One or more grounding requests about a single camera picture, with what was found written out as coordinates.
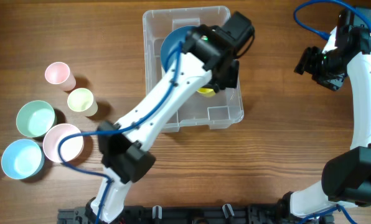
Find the yellow plastic cup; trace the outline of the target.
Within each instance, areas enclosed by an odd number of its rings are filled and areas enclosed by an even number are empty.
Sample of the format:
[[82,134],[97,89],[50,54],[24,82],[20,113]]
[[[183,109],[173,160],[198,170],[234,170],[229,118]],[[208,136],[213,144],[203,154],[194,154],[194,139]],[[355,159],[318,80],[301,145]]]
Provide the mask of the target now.
[[216,94],[216,92],[211,88],[199,88],[197,92],[207,98],[210,98]]

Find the dark blue plate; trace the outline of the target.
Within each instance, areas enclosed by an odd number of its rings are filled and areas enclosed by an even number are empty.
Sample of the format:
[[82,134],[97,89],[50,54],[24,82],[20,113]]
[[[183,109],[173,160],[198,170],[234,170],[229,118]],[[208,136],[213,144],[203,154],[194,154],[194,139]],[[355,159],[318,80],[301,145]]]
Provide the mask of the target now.
[[176,50],[179,46],[179,43],[182,44],[186,41],[186,36],[188,31],[195,28],[195,26],[184,26],[172,31],[162,43],[161,46],[161,65],[163,73],[165,74],[170,68],[173,61],[176,59],[174,54],[171,54],[173,50]]

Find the pale green plastic cup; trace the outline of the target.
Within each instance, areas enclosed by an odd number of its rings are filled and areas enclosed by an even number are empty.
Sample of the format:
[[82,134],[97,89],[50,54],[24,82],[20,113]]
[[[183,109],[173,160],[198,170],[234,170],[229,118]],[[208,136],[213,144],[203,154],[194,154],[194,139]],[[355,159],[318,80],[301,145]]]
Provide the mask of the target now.
[[73,90],[67,98],[68,107],[84,116],[93,116],[98,111],[98,105],[93,93],[87,88]]

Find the pink plastic cup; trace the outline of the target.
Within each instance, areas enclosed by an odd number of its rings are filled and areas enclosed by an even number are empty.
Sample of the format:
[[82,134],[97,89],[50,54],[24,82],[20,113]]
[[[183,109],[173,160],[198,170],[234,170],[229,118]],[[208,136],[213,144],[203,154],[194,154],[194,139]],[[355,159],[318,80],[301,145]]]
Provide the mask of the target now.
[[45,79],[63,91],[75,88],[76,79],[70,67],[63,62],[54,62],[45,70]]

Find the pink plastic bowl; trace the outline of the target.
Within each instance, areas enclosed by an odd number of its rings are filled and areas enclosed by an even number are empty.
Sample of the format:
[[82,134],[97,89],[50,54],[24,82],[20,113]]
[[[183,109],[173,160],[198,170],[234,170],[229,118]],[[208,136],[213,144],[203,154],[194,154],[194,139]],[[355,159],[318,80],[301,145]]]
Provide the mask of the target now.
[[[72,124],[58,124],[51,128],[44,137],[43,151],[46,157],[52,162],[61,163],[61,159],[58,154],[58,146],[60,141],[71,134],[78,134],[80,130]],[[82,136],[71,138],[66,140],[60,152],[65,161],[71,161],[77,158],[83,151],[84,140]]]

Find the mint green bowl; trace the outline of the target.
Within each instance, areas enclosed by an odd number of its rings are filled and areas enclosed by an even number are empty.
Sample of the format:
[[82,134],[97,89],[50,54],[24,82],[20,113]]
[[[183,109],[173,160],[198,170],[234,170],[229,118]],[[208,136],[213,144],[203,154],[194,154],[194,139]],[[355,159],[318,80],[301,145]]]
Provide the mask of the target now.
[[16,117],[17,130],[28,138],[39,138],[57,124],[53,107],[46,101],[35,100],[25,104]]

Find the light blue bowl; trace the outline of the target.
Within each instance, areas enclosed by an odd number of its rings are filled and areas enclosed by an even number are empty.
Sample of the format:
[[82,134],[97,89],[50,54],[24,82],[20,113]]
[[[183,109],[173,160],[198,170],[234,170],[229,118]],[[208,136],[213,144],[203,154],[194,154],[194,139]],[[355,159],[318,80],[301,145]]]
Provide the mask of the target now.
[[1,167],[9,178],[22,180],[36,175],[42,169],[44,161],[44,153],[36,142],[19,139],[4,150]]

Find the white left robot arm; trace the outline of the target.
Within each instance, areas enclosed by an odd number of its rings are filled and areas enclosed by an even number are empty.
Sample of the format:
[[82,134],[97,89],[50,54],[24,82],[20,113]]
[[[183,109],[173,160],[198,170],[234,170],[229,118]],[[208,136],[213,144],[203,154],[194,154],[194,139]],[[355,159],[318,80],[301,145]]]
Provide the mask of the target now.
[[252,30],[228,25],[200,25],[178,28],[164,39],[166,74],[132,111],[116,123],[102,122],[96,131],[105,179],[90,204],[95,223],[112,223],[119,217],[131,184],[156,161],[149,152],[153,142],[197,90],[237,87],[238,52],[253,36]]

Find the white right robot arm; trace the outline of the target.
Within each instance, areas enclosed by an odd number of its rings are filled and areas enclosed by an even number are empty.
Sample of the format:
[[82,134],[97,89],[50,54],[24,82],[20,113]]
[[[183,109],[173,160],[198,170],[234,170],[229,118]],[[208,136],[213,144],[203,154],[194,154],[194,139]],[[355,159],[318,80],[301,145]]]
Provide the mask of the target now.
[[349,78],[354,133],[349,151],[326,163],[319,182],[290,194],[290,214],[313,218],[337,205],[371,206],[371,33],[364,26],[335,27],[323,49],[304,51],[295,71],[334,91]]

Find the clear plastic storage container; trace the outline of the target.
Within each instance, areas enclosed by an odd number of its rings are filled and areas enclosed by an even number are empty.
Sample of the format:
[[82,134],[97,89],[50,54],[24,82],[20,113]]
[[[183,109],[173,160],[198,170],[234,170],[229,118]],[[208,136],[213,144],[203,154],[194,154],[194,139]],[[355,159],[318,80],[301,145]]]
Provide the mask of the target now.
[[[143,14],[146,93],[164,75],[161,46],[174,30],[185,26],[222,26],[230,18],[225,6],[148,10]],[[178,132],[181,127],[207,125],[225,129],[243,119],[241,89],[227,88],[212,97],[194,93],[166,123],[164,133]]]

